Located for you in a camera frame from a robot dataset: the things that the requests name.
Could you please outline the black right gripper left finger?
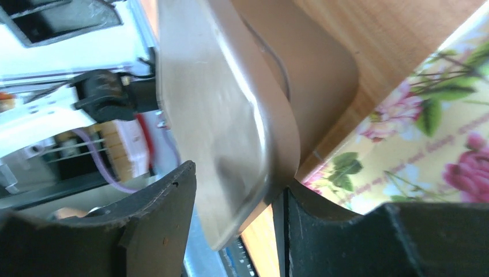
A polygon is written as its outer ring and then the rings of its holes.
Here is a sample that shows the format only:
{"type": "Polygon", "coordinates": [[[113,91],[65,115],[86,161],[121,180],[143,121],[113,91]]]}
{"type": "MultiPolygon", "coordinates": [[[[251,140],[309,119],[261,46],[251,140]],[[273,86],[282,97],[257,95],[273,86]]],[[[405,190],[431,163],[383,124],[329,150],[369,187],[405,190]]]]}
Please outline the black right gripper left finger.
{"type": "Polygon", "coordinates": [[[180,276],[195,163],[78,218],[1,211],[2,276],[180,276]]]}

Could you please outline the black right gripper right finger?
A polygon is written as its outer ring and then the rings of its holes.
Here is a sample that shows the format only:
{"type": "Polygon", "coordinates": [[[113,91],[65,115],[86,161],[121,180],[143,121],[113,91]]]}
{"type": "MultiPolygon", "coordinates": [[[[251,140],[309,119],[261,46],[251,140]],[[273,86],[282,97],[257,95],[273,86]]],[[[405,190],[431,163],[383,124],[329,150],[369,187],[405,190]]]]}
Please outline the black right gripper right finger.
{"type": "Polygon", "coordinates": [[[488,205],[384,203],[356,214],[290,183],[272,203],[281,276],[487,276],[488,205]]]}

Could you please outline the floral patterned tray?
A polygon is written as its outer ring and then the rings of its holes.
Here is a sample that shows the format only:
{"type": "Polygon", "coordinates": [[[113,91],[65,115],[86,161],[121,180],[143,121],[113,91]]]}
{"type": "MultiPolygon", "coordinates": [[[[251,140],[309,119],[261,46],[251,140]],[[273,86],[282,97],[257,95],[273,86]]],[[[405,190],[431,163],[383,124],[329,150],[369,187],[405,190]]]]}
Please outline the floral patterned tray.
{"type": "Polygon", "coordinates": [[[387,201],[488,201],[488,2],[302,183],[366,214],[387,201]]]}

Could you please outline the grey metal tin lid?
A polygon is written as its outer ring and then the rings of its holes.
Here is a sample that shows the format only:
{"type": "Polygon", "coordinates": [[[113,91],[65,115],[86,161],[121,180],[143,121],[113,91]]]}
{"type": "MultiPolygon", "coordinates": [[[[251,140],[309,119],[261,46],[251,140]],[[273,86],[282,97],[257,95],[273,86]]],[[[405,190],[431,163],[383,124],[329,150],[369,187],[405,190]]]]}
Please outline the grey metal tin lid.
{"type": "Polygon", "coordinates": [[[195,206],[224,248],[293,179],[299,132],[285,93],[230,1],[159,1],[157,97],[182,160],[195,163],[195,206]]]}

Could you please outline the gold chocolate tin box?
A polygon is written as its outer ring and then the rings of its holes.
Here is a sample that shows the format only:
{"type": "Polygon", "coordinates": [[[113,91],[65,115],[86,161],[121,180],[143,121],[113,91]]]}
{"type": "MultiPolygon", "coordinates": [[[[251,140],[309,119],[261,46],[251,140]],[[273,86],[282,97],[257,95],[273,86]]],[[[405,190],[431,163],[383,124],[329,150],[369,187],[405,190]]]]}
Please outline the gold chocolate tin box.
{"type": "Polygon", "coordinates": [[[233,5],[292,107],[303,164],[352,103],[356,62],[294,1],[233,5]]]}

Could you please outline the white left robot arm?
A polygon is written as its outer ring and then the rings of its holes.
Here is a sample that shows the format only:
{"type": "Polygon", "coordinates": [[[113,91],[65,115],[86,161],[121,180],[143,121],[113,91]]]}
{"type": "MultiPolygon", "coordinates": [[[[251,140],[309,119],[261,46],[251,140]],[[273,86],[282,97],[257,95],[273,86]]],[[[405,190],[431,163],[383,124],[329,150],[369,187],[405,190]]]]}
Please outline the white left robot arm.
{"type": "Polygon", "coordinates": [[[156,45],[141,1],[118,1],[119,26],[39,47],[24,47],[1,25],[1,91],[16,106],[1,114],[1,156],[95,121],[75,110],[73,77],[95,69],[128,73],[139,80],[150,73],[147,61],[156,45]]]}

